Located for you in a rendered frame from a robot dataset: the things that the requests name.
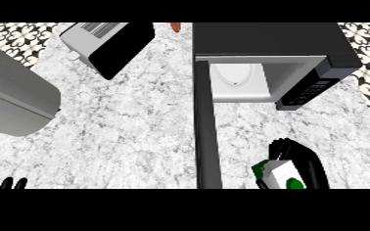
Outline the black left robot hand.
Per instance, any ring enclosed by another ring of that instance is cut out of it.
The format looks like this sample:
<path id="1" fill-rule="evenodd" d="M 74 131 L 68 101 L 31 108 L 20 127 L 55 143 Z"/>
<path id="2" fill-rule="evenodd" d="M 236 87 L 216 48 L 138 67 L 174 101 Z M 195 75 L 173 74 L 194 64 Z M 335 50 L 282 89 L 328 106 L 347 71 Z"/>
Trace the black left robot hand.
<path id="1" fill-rule="evenodd" d="M 12 177 L 8 177 L 0 184 L 0 189 L 26 189 L 27 184 L 27 177 L 21 178 L 20 181 L 15 181 Z"/>

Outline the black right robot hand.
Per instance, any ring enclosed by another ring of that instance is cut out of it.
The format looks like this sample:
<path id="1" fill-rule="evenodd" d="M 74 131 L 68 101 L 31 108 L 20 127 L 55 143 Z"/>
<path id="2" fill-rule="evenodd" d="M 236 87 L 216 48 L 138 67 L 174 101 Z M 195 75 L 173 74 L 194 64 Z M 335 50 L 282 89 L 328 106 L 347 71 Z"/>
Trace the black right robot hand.
<path id="1" fill-rule="evenodd" d="M 279 138 L 269 144 L 269 160 L 294 162 L 303 176 L 306 189 L 329 189 L 331 184 L 317 153 L 289 138 Z"/>

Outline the white and green milk carton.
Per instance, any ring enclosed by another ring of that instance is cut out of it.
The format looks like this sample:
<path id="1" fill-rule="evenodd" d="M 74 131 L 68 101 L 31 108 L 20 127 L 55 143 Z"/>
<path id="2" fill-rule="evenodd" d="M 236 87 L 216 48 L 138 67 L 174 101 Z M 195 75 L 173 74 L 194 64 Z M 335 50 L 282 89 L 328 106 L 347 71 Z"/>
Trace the white and green milk carton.
<path id="1" fill-rule="evenodd" d="M 289 160 L 264 160 L 253 166 L 257 180 L 267 189 L 306 189 L 307 185 Z"/>

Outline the dark grey microwave door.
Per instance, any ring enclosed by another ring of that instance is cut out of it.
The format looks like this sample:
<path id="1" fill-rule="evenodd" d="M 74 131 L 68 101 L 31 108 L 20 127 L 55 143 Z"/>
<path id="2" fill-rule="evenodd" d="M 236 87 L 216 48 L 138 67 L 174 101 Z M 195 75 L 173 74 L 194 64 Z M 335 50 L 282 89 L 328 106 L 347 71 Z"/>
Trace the dark grey microwave door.
<path id="1" fill-rule="evenodd" d="M 210 64 L 194 63 L 194 124 L 197 187 L 222 189 L 222 168 L 217 143 Z"/>

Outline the black microwave oven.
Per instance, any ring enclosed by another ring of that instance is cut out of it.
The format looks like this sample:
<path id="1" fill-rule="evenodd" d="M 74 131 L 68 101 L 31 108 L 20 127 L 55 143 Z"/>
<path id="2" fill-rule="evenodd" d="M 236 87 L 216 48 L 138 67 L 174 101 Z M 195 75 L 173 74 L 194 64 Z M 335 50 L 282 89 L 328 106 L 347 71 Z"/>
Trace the black microwave oven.
<path id="1" fill-rule="evenodd" d="M 362 67 L 337 23 L 195 23 L 192 32 L 217 103 L 295 111 Z"/>

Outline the silver and black toaster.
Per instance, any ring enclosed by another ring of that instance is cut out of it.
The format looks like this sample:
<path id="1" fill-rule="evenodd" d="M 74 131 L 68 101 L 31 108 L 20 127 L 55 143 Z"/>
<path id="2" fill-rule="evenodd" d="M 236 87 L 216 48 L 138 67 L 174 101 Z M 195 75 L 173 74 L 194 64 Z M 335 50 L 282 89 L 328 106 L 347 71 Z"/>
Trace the silver and black toaster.
<path id="1" fill-rule="evenodd" d="M 80 61 L 111 80 L 155 38 L 152 23 L 74 23 L 59 34 Z"/>

